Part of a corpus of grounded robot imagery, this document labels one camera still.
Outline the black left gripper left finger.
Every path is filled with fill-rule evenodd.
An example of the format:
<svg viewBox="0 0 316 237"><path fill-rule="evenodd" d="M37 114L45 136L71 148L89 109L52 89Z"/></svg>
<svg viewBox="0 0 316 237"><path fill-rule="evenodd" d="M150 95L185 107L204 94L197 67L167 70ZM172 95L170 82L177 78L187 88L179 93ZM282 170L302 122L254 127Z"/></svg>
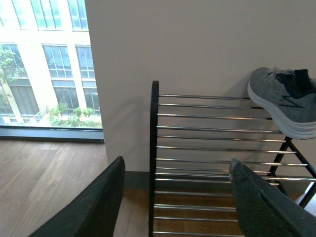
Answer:
<svg viewBox="0 0 316 237"><path fill-rule="evenodd" d="M123 196L125 163L117 157L32 237L111 237Z"/></svg>

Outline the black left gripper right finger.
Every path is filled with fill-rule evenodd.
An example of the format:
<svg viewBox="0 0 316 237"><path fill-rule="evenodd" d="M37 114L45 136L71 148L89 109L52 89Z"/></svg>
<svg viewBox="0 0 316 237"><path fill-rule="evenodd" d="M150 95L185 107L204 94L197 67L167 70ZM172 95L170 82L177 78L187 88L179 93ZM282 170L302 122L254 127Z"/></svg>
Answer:
<svg viewBox="0 0 316 237"><path fill-rule="evenodd" d="M316 218L236 158L229 177L246 237L314 237Z"/></svg>

